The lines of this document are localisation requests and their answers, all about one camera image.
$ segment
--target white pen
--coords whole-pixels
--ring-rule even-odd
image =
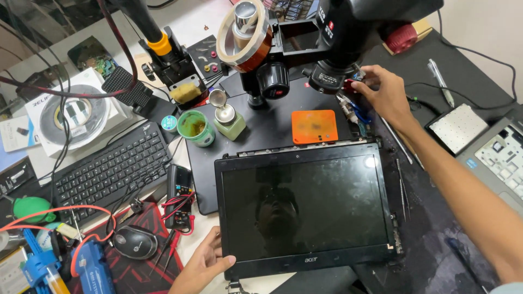
[[[445,84],[445,81],[443,80],[443,77],[441,76],[441,73],[438,70],[438,66],[434,62],[434,60],[429,59],[428,68],[430,71],[434,74],[434,77],[438,79],[438,83],[440,87],[447,87],[447,84]],[[450,94],[449,90],[441,89],[443,91],[443,95],[445,96],[445,99],[447,99],[447,102],[449,103],[450,107],[454,108],[454,98]]]

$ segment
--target green air blower bulb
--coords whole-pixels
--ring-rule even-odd
[[[49,201],[39,198],[39,197],[26,197],[26,198],[17,198],[13,204],[13,214],[16,218],[23,218],[33,213],[37,213],[44,210],[49,210],[51,204]],[[27,223],[39,223],[39,222],[52,222],[56,219],[56,215],[53,212],[42,214],[41,216],[36,216],[28,218],[25,220]]]

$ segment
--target red knob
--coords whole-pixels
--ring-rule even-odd
[[[406,51],[418,41],[418,33],[413,25],[405,25],[393,32],[385,41],[389,49],[398,54]]]

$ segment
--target black keyboard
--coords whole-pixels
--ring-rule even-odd
[[[148,190],[167,179],[170,164],[167,145],[158,124],[146,122],[102,150],[55,173],[56,207],[95,205],[113,208],[129,190]],[[78,225],[106,214],[76,209]],[[70,210],[60,211],[62,222],[72,225]]]

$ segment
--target red patterned mouse pad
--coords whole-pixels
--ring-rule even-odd
[[[117,221],[119,221],[126,213],[127,210],[118,214],[116,217]],[[153,273],[149,275],[151,269],[153,269],[154,262],[158,258],[158,254],[160,254],[160,249],[169,235],[169,232],[165,228],[164,222],[160,220],[160,217],[161,214],[157,205],[145,202],[141,214],[134,215],[123,224],[117,225],[117,228],[120,228],[126,224],[134,224],[148,229],[156,235],[156,238],[158,239],[158,249],[156,250],[156,254],[149,259],[130,259],[118,253],[118,251],[109,246],[109,244],[104,246],[105,258],[111,270],[112,281],[115,284],[116,293],[144,294],[168,290],[173,284],[174,279],[183,269],[178,253],[175,251],[174,256],[169,261],[167,270],[163,273],[170,250],[170,248],[167,247],[162,258],[158,262],[158,265],[154,268]],[[85,233],[85,235],[96,233],[100,237],[105,236],[105,224],[106,223],[103,223],[97,226],[91,231]],[[71,294],[83,293],[80,278],[73,278],[66,284]]]

